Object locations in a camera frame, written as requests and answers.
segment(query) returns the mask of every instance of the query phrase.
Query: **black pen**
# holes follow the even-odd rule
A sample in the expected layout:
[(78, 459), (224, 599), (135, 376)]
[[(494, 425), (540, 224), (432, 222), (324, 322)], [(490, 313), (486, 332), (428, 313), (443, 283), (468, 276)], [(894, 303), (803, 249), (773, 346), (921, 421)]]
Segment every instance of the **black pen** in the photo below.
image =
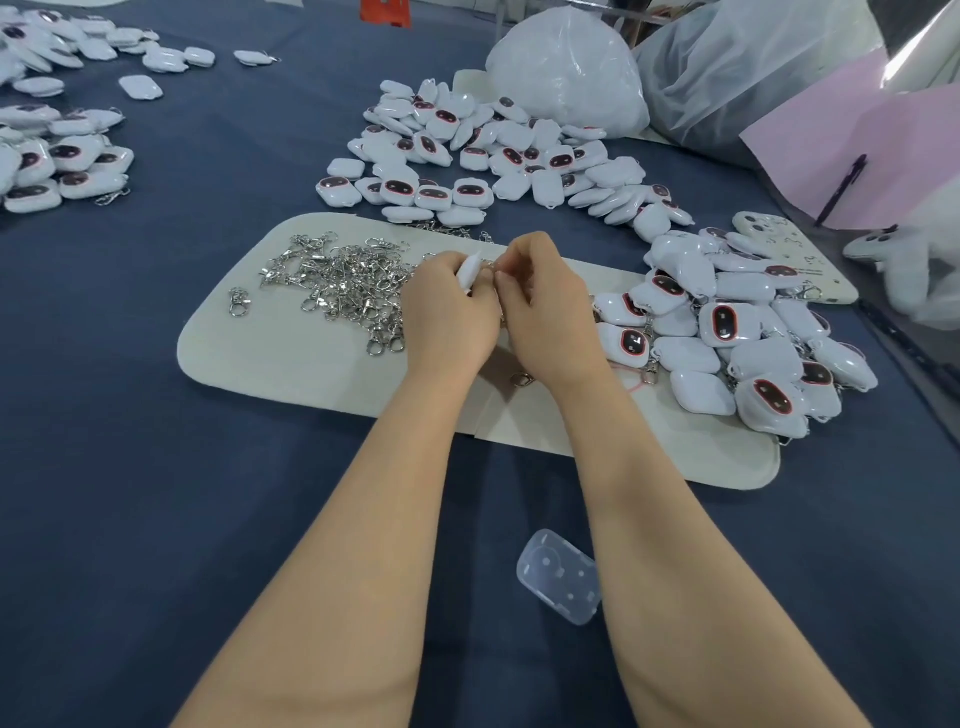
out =
[(860, 155), (856, 158), (856, 161), (853, 163), (848, 175), (840, 182), (840, 186), (837, 187), (837, 191), (833, 193), (833, 197), (830, 198), (830, 201), (827, 203), (827, 206), (824, 207), (824, 211), (820, 213), (820, 216), (817, 217), (817, 222), (814, 227), (819, 228), (824, 224), (824, 221), (830, 216), (830, 213), (833, 212), (833, 209), (837, 206), (837, 203), (840, 202), (840, 198), (843, 197), (844, 192), (847, 191), (847, 187), (860, 179), (860, 175), (863, 174), (864, 168), (867, 166), (867, 156)]

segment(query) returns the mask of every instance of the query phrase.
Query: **dark blue tablecloth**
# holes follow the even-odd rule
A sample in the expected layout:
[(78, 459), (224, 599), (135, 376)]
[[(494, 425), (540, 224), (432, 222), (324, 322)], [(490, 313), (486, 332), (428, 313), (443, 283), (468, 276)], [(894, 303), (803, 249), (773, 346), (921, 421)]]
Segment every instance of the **dark blue tablecloth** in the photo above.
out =
[[(60, 108), (128, 115), (112, 137), (137, 153), (133, 194), (0, 214), (0, 725), (11, 728), (165, 725), (313, 521), (371, 421), (197, 385), (178, 369), (178, 334), (265, 232), (324, 209), (314, 185), (382, 79), (450, 81), (490, 47), (487, 35), (374, 27), (324, 3), (134, 0), (104, 13), (220, 60), (159, 77), (166, 96), (151, 104), (116, 83), (137, 59), (61, 73)], [(235, 49), (283, 63), (244, 68)], [(0, 104), (21, 99), (0, 91)], [(611, 146), (703, 225), (777, 211), (745, 172)], [(498, 203), (485, 227), (500, 242), (546, 230), (565, 255), (643, 269), (631, 231), (567, 208)], [(853, 312), (828, 316), (871, 358), (879, 389), (846, 397), (840, 420), (786, 449), (768, 488), (694, 490), (877, 726), (956, 726), (960, 458)], [(573, 461), (458, 436), (414, 725), (632, 724), (602, 612), (572, 627), (516, 581), (542, 527), (590, 550)]]

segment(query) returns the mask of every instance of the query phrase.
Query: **clear plastic bag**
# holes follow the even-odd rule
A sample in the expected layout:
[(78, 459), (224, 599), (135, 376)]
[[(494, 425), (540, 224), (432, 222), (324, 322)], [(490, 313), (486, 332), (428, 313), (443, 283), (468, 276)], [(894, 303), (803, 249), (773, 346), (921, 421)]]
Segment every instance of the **clear plastic bag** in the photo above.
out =
[(497, 94), (560, 125), (619, 137), (650, 123), (630, 48), (589, 12), (563, 7), (527, 18), (493, 46), (487, 72)]
[(660, 28), (634, 54), (654, 129), (756, 166), (741, 132), (882, 43), (866, 0), (723, 0)]

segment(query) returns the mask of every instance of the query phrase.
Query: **hand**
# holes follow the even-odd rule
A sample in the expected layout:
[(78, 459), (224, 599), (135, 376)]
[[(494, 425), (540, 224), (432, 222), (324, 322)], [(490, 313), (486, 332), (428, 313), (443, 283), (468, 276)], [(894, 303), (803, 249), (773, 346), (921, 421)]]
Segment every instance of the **hand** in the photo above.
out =
[(427, 258), (400, 292), (407, 371), (461, 377), (467, 386), (490, 357), (500, 332), (500, 305), (489, 266), (468, 296), (457, 283), (467, 256), (447, 251)]
[(549, 235), (531, 232), (517, 238), (495, 270), (514, 353), (554, 397), (610, 370), (587, 286)]

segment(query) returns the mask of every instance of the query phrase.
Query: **transparent plastic box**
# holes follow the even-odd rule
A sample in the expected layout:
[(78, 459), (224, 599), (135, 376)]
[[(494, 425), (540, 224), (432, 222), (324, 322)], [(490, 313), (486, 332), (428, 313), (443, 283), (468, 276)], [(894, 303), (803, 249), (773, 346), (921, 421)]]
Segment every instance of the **transparent plastic box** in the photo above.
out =
[(577, 626), (600, 607), (596, 564), (553, 531), (537, 531), (516, 562), (516, 578), (541, 601)]

